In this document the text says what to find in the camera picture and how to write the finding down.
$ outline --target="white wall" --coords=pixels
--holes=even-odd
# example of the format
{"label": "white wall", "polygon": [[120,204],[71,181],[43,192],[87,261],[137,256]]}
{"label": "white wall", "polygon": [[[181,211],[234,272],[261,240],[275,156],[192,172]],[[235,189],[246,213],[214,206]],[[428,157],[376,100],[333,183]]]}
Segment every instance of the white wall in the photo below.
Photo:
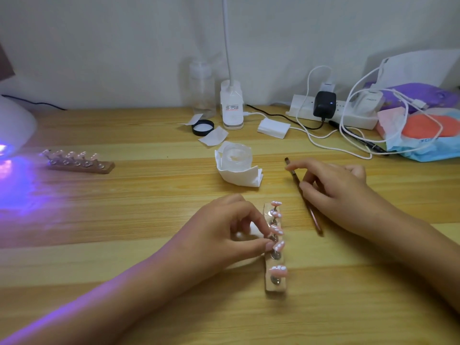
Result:
{"label": "white wall", "polygon": [[[304,93],[319,64],[349,88],[389,55],[460,47],[459,8],[460,0],[229,0],[235,78],[251,104]],[[0,93],[68,108],[184,105],[191,57],[212,59],[217,79],[227,76],[221,0],[0,0],[0,42],[17,73]],[[322,75],[313,75],[317,85]],[[458,84],[455,74],[446,83]]]}

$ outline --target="hand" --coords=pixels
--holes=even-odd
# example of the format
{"label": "hand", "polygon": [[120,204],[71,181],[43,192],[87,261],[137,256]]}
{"label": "hand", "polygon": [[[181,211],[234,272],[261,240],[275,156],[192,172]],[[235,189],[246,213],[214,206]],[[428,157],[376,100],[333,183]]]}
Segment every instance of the hand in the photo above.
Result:
{"label": "hand", "polygon": [[304,197],[344,229],[370,238],[387,216],[400,211],[366,184],[363,166],[338,166],[313,158],[293,161],[286,170],[307,168],[300,183]]}
{"label": "hand", "polygon": [[239,194],[224,196],[203,206],[159,251],[175,261],[174,269],[186,267],[192,284],[201,282],[227,266],[255,258],[275,244],[268,238],[233,241],[232,234],[249,234],[250,223],[268,237],[271,232],[264,216]]}

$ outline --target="wood grain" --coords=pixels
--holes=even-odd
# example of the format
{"label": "wood grain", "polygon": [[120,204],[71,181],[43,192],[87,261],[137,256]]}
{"label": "wood grain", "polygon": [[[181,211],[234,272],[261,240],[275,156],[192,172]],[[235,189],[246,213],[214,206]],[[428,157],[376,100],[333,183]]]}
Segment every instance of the wood grain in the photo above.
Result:
{"label": "wood grain", "polygon": [[[217,147],[178,125],[191,115],[189,109],[37,115],[37,134],[20,155],[0,162],[0,339],[146,258],[205,203],[242,193],[260,209],[283,202],[286,295],[265,294],[259,259],[170,302],[121,344],[460,343],[450,308],[392,257],[324,218],[319,238],[284,170],[286,156],[363,164],[375,191],[460,242],[459,159],[364,161],[318,149],[298,131],[283,140],[257,133],[260,117],[250,116],[227,137],[250,146],[253,164],[263,168],[261,187],[244,188],[217,173]],[[323,142],[351,149],[337,133]],[[117,166],[107,175],[49,171],[37,156],[43,149],[98,152]]]}

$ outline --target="clear bottle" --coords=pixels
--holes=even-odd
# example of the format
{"label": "clear bottle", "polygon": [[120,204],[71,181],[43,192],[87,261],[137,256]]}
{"label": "clear bottle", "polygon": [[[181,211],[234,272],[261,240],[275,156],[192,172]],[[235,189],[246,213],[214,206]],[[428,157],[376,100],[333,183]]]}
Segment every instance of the clear bottle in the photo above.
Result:
{"label": "clear bottle", "polygon": [[216,115],[216,92],[211,67],[206,62],[194,60],[190,63],[189,90],[194,114],[203,114],[202,119]]}

